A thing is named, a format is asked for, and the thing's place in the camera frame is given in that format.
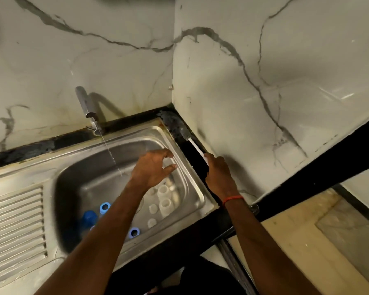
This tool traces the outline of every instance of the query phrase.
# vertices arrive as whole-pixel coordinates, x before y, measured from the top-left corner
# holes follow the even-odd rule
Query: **faucet spout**
[[[75,88],[75,93],[77,94],[78,101],[81,104],[81,108],[86,118],[90,120],[91,127],[87,128],[93,130],[93,133],[97,136],[103,135],[103,129],[98,122],[98,115],[96,113],[96,107],[94,106],[93,100],[86,93],[85,88],[78,86]]]

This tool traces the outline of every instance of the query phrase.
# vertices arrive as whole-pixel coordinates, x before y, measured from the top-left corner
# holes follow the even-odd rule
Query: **red thread bracelet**
[[[232,197],[225,198],[223,201],[223,206],[227,203],[227,201],[234,199],[243,199],[243,197],[241,195],[234,195]]]

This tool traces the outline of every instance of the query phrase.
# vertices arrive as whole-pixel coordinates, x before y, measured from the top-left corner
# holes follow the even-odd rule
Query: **forearm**
[[[145,192],[130,181],[103,218],[36,295],[103,294]]]
[[[258,222],[244,200],[228,201],[226,208],[261,295],[320,295]]]

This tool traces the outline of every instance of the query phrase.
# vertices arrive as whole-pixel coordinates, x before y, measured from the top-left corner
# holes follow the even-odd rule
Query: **hand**
[[[210,153],[204,155],[209,163],[209,172],[206,178],[209,189],[222,201],[227,197],[239,195],[236,183],[224,158],[222,156],[215,158]]]
[[[145,189],[152,188],[159,184],[164,178],[177,168],[176,164],[171,164],[162,168],[162,160],[165,157],[173,158],[173,154],[168,149],[158,149],[142,155],[136,163],[131,173],[130,181]]]

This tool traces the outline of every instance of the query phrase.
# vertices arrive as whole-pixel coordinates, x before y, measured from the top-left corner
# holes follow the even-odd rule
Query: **stainless steel sink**
[[[189,165],[160,119],[105,136],[116,163],[101,138],[0,168],[0,287],[65,258],[88,233],[80,226],[87,210],[99,215],[129,180],[138,157],[149,150],[169,148],[178,168],[167,178],[175,210],[163,217],[151,214],[158,205],[153,188],[144,196],[115,269],[205,217],[218,206]],[[148,220],[157,224],[148,228]]]

